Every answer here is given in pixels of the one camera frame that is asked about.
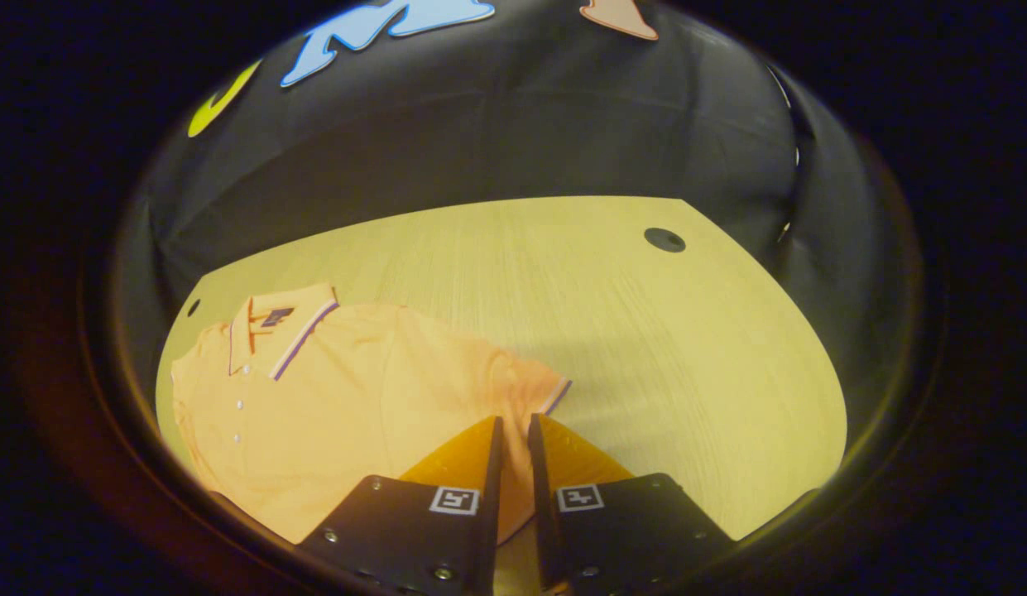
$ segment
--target yellow cutout shape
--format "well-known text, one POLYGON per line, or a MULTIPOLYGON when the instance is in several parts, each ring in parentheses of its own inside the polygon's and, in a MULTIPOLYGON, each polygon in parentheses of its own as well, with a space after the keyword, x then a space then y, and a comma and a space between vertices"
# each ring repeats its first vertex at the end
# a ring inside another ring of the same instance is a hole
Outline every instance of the yellow cutout shape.
POLYGON ((591 0, 589 6, 581 6, 580 14, 600 26, 656 41, 660 38, 656 30, 642 18, 635 0, 591 0))
POLYGON ((473 423, 439 446, 398 479, 409 483, 483 491, 488 477, 494 425, 494 415, 473 423))
POLYGON ((550 494, 559 487, 614 483, 634 478, 626 468, 550 416, 539 416, 539 430, 543 432, 550 494))
POLYGON ((233 102, 233 98, 236 98, 237 94, 240 94, 240 89, 243 89, 244 85, 249 82, 249 79, 252 79, 252 75, 261 64, 263 64, 263 60, 260 60, 256 64, 253 64, 249 68, 241 71, 241 73, 237 75, 237 78, 233 79, 233 84, 230 84, 229 90, 226 90, 226 94, 218 102, 216 102, 216 96, 219 94, 212 96, 210 100, 203 102, 203 105, 196 110, 195 114, 193 114, 192 120, 189 121, 189 137, 191 139, 202 133, 212 121, 219 117, 220 113, 223 113, 226 106, 229 106, 230 102, 233 102))

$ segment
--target polo shirt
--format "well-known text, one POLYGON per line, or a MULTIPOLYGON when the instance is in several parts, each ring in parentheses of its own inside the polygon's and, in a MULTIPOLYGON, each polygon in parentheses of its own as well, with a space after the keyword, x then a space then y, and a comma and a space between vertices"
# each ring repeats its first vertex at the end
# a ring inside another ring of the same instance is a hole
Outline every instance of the polo shirt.
POLYGON ((172 366, 199 483, 301 543, 367 475, 402 475, 502 416, 498 543, 532 516, 533 412, 570 381, 404 305, 338 305, 329 284, 249 298, 172 366))

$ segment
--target black fabric backdrop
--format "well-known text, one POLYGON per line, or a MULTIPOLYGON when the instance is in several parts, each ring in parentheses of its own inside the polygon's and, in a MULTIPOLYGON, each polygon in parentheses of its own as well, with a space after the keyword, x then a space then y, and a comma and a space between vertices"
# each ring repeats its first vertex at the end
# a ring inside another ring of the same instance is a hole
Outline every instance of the black fabric backdrop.
POLYGON ((190 110, 174 123, 117 248, 142 384, 200 275, 260 250, 449 204, 676 197, 766 264, 811 322, 852 445, 899 389, 920 318, 917 241, 880 165, 781 68, 670 5, 642 3, 656 42, 565 2, 494 5, 484 22, 381 34, 358 52, 332 42, 332 64, 280 87, 305 42, 292 36, 198 137, 185 135, 190 110))

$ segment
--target wooden table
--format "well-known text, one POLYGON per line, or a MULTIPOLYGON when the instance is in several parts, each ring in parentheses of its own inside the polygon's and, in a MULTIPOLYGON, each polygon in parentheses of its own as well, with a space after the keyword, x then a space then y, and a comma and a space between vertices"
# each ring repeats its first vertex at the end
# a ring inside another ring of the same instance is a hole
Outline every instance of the wooden table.
MULTIPOLYGON (((156 385, 162 437, 188 469, 173 360, 249 296, 320 282, 342 304, 407 304, 570 377, 555 419, 635 475, 671 475, 732 538, 841 462, 836 373, 773 278, 682 200, 578 196, 358 223, 203 276, 173 326, 156 385), (650 245, 643 232, 653 227, 686 249, 650 245)), ((532 524, 499 548, 495 586, 497 596, 537 590, 532 524)))

